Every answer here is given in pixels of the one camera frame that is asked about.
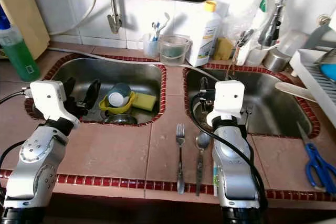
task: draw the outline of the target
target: plastic cup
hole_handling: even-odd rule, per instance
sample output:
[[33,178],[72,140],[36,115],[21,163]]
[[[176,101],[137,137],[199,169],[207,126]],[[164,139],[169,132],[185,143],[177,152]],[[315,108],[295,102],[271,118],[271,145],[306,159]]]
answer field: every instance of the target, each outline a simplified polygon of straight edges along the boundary
[[178,66],[183,64],[190,45],[190,40],[183,36],[165,35],[160,37],[160,62],[168,66]]
[[260,66],[268,50],[262,50],[261,47],[252,49],[245,61],[245,65],[257,67]]
[[143,55],[146,58],[155,59],[159,56],[158,41],[151,41],[151,34],[145,34],[142,40],[138,41],[138,49],[143,50]]

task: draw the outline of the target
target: spoon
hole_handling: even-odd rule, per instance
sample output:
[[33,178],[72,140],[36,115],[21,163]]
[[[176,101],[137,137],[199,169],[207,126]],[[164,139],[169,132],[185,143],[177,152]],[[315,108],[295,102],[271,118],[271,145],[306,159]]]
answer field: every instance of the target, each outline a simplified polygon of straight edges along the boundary
[[202,172],[203,172],[203,152],[207,149],[211,141],[211,137],[200,132],[196,137],[196,147],[199,149],[199,154],[197,158],[197,168],[196,168],[196,195],[200,195],[201,183],[202,183]]

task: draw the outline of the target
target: cup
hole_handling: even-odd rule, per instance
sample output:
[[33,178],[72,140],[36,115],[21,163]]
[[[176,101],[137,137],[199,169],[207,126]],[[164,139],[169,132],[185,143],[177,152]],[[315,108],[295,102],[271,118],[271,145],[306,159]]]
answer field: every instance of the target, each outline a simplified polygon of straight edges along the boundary
[[251,66],[251,67],[260,66],[267,52],[268,50],[262,50],[261,46],[252,49],[247,56],[245,65]]
[[159,56],[158,41],[151,41],[151,34],[145,34],[138,41],[138,49],[143,50],[146,58],[155,59]]
[[191,41],[180,35],[164,35],[159,38],[160,62],[168,66],[184,63]]
[[131,88],[125,83],[117,83],[108,92],[107,99],[113,107],[123,107],[128,103],[131,95]]

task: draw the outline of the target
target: white dish rack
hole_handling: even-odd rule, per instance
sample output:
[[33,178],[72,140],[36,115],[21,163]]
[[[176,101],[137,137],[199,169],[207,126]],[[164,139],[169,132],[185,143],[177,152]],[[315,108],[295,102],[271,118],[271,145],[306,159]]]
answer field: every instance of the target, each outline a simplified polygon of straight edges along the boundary
[[336,127],[336,84],[327,79],[319,66],[314,64],[324,54],[323,51],[299,49],[289,63]]

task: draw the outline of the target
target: dish soap bottle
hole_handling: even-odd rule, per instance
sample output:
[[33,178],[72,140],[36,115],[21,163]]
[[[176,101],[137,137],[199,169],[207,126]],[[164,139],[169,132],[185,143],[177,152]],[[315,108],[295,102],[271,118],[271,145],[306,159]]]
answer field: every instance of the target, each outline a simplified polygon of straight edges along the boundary
[[222,19],[215,13],[216,2],[206,1],[202,13],[197,14],[190,32],[190,39],[193,41],[190,54],[186,56],[187,61],[194,67],[208,63],[210,51],[215,43],[218,28]]
[[0,45],[23,81],[35,81],[40,71],[16,26],[10,24],[0,6]]

